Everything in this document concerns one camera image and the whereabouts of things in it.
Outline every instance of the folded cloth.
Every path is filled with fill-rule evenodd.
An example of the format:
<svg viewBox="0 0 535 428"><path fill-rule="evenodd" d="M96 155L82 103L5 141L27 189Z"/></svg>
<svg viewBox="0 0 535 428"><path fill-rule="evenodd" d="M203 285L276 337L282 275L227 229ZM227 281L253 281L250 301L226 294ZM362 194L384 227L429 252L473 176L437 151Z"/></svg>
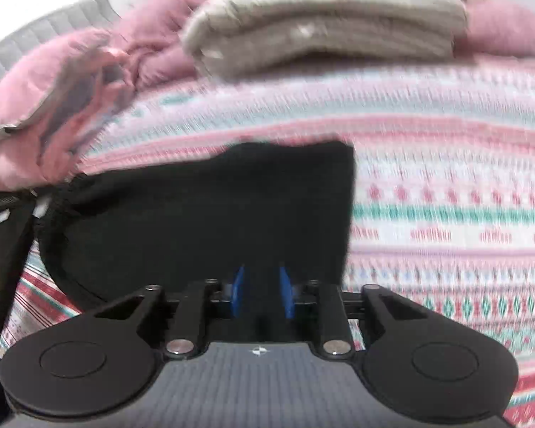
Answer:
<svg viewBox="0 0 535 428"><path fill-rule="evenodd" d="M396 18L450 36L467 26L461 0L209 0L187 22L183 47L197 54L214 38L305 14Z"/></svg>
<svg viewBox="0 0 535 428"><path fill-rule="evenodd" d="M130 104L134 86L97 29L56 37L24 56L0 82L0 191L55 184L80 148Z"/></svg>
<svg viewBox="0 0 535 428"><path fill-rule="evenodd" d="M204 1L147 0L115 24L111 46L129 54L125 67L138 92L196 77L194 59L184 53L178 34Z"/></svg>
<svg viewBox="0 0 535 428"><path fill-rule="evenodd" d="M453 57L454 40L396 19L298 16L213 39L198 64L209 74L232 76L310 52L436 60Z"/></svg>
<svg viewBox="0 0 535 428"><path fill-rule="evenodd" d="M245 143L209 160L79 175L40 220L41 258L81 309L147 284L233 281L242 265L254 301L293 283L340 285L351 216L353 149Z"/></svg>

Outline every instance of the patterned bedsheet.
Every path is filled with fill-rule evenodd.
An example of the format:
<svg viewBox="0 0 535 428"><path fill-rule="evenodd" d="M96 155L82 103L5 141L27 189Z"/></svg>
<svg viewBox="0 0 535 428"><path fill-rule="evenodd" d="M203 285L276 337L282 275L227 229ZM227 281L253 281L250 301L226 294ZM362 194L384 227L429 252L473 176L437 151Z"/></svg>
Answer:
<svg viewBox="0 0 535 428"><path fill-rule="evenodd" d="M390 287L505 344L520 366L506 416L535 428L535 68L368 67L176 85L116 116L78 170L206 158L242 139L328 137L352 143L357 159L344 289ZM3 345L77 313L35 245Z"/></svg>

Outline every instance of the metal screw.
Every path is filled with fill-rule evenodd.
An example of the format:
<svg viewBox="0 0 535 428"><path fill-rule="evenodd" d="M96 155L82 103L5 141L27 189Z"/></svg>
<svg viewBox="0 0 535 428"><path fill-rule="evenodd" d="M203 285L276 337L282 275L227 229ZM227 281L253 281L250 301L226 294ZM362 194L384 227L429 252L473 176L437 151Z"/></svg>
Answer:
<svg viewBox="0 0 535 428"><path fill-rule="evenodd" d="M194 349L194 343L189 340L172 340L167 343L167 351L171 354L188 354Z"/></svg>
<svg viewBox="0 0 535 428"><path fill-rule="evenodd" d="M343 340L330 340L323 344L323 350L332 356L342 356L351 350L351 345Z"/></svg>

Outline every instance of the gray gripper base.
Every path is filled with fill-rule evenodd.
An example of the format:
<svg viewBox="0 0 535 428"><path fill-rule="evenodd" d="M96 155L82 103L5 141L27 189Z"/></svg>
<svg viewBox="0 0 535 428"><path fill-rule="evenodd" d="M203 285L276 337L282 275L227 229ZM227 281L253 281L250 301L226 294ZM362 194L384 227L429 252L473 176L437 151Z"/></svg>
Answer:
<svg viewBox="0 0 535 428"><path fill-rule="evenodd" d="M4 428L448 428L410 420L374 399L345 363L305 343L212 343L201 357L167 363L142 397L81 422L17 415ZM498 417L462 428L507 428Z"/></svg>

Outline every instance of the upholstered headboard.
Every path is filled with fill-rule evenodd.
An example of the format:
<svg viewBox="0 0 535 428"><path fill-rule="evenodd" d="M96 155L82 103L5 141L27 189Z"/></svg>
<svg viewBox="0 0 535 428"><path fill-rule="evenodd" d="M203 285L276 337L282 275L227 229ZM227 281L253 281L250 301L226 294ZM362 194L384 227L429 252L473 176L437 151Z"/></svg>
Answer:
<svg viewBox="0 0 535 428"><path fill-rule="evenodd" d="M55 36L117 19L109 0L81 0L30 22L0 41L0 79L25 53Z"/></svg>

